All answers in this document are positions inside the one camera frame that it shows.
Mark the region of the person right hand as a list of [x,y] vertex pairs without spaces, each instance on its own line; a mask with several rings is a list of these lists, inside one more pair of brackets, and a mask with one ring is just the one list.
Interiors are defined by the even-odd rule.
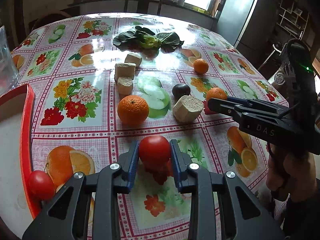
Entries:
[[287,198],[302,202],[314,197],[318,187],[313,154],[308,152],[296,158],[273,144],[267,146],[270,155],[266,186],[272,197],[282,202]]

